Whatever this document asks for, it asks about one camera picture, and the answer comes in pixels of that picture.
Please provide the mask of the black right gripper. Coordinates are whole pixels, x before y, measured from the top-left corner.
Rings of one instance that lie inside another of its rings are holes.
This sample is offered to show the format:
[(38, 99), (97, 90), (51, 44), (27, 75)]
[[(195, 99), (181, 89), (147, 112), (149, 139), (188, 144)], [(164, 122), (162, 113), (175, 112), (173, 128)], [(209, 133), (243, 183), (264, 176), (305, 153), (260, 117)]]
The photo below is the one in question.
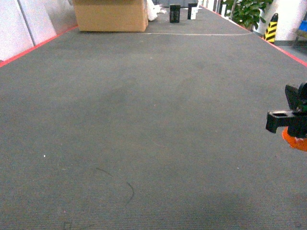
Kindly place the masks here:
[(307, 137), (307, 83), (296, 88), (285, 86), (285, 96), (289, 110), (273, 110), (267, 112), (266, 130), (276, 133), (277, 128), (287, 127), (288, 135), (295, 138)]

